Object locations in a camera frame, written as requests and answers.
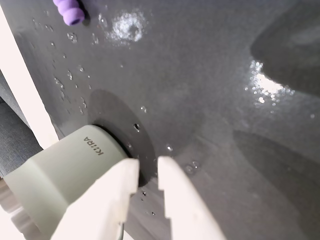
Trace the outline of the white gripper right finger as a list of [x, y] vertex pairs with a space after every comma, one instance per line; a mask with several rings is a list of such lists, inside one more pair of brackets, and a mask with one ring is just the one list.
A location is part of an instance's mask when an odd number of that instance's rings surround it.
[[219, 224], [192, 184], [169, 156], [157, 161], [158, 189], [163, 191], [164, 215], [173, 240], [225, 240]]

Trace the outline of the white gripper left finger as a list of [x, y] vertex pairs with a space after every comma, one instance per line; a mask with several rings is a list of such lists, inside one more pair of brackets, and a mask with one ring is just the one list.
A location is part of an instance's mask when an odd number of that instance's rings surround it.
[[140, 163], [126, 158], [112, 166], [63, 215], [53, 240], [117, 240], [137, 192]]

